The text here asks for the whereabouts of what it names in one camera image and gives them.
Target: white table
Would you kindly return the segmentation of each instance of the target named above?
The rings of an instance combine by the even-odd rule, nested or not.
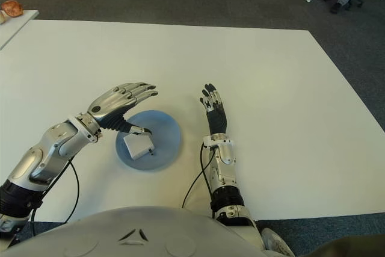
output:
[[[25,10],[24,14],[19,17],[10,17],[3,12],[6,21],[0,25],[0,50],[29,20],[35,18],[38,14],[37,10]]]
[[[236,142],[239,186],[256,219],[385,211],[385,134],[308,31],[32,20],[0,52],[1,180],[51,125],[85,112],[116,84],[147,81],[182,130],[177,160],[159,172],[126,167],[116,132],[75,159],[73,219],[122,206],[178,207],[200,171],[208,124],[203,84],[219,89]],[[75,196],[71,170],[37,220],[62,221]],[[209,214],[203,180],[187,208]]]

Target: gray carpet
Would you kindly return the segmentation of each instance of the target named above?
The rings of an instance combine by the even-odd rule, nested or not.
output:
[[[319,0],[19,1],[38,9],[40,19],[309,30],[385,129],[385,0],[365,0],[362,8],[338,15],[328,12],[333,1]],[[56,225],[41,223],[38,230]],[[385,214],[259,222],[265,226],[300,255],[344,235],[385,234]]]

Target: round blue dish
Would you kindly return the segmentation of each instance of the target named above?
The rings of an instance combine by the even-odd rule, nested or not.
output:
[[[128,134],[118,132],[115,141],[116,152],[127,166],[137,170],[154,170],[166,167],[175,160],[180,146],[180,128],[171,116],[162,111],[142,111],[130,117],[127,122],[149,129],[155,146],[153,155],[147,153],[133,160],[123,139]]]

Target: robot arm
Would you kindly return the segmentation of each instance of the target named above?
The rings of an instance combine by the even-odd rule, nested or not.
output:
[[[44,192],[64,166],[88,143],[102,136],[100,128],[133,134],[151,134],[126,122],[125,112],[158,94],[154,85],[122,84],[97,98],[85,114],[69,117],[49,128],[31,147],[0,187],[0,233],[13,235],[42,204]]]
[[[245,207],[235,176],[236,159],[233,152],[234,142],[226,135],[227,119],[219,92],[212,85],[205,85],[200,102],[206,109],[210,134],[203,138],[205,147],[214,150],[211,162],[210,189],[212,192],[211,210],[215,219],[231,226],[238,235],[254,246],[265,249],[255,221]]]

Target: black cable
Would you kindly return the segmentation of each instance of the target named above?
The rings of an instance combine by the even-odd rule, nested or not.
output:
[[[72,162],[70,162],[70,165],[72,167],[72,170],[73,170],[73,173],[75,174],[75,178],[76,178],[76,186],[77,186],[77,190],[78,190],[78,193],[76,195],[76,202],[75,202],[75,205],[73,206],[72,208],[72,211],[71,211],[71,214],[68,216],[68,218],[66,219],[66,221],[64,221],[65,223],[68,222],[68,220],[70,220],[70,218],[72,217],[72,214],[73,212],[75,212],[75,209],[76,209],[76,206],[78,206],[78,200],[79,200],[79,194],[80,194],[80,185],[79,185],[79,177],[78,177],[78,174],[75,170],[75,166],[72,164]]]
[[[31,215],[31,234],[32,236],[36,236],[36,230],[35,230],[35,214],[36,214],[36,208],[32,210]]]
[[[215,155],[215,154],[213,153],[212,156],[211,156],[211,159],[210,159],[210,161],[208,162],[208,164],[206,165],[206,167],[204,167],[204,169],[200,171],[200,173],[198,174],[198,176],[197,176],[197,177],[195,178],[195,180],[192,182],[192,184],[191,184],[190,188],[188,189],[188,191],[187,191],[187,193],[186,193],[186,196],[185,196],[185,198],[184,198],[184,200],[183,200],[183,203],[182,203],[182,209],[185,207],[185,203],[186,203],[187,197],[188,197],[188,195],[189,195],[189,193],[190,193],[192,187],[193,187],[194,184],[198,181],[198,178],[202,175],[202,173],[203,173],[203,172],[207,169],[207,167],[210,165],[210,163],[211,163],[211,161],[212,161],[214,155]]]
[[[72,164],[72,160],[75,156],[73,156],[71,159],[68,160],[67,164],[64,166],[60,174],[56,177],[56,179],[51,183],[51,185],[48,187],[48,189],[42,194],[42,200],[43,198],[48,194],[48,192],[52,189],[52,187],[59,181],[60,177],[64,174],[64,172],[67,170],[69,165]],[[37,208],[32,210],[31,214],[31,234],[32,236],[36,236],[36,229],[35,229],[35,215],[36,215]]]
[[[201,147],[200,147],[200,167],[201,167],[201,169],[202,169],[202,171],[203,171],[203,176],[205,177],[207,189],[209,190],[210,200],[212,200],[212,193],[211,193],[210,184],[209,184],[209,181],[207,180],[206,172],[205,172],[205,170],[204,170],[204,168],[203,168],[203,161],[202,161],[203,146],[204,146],[204,144],[202,143],[202,145],[201,145]]]

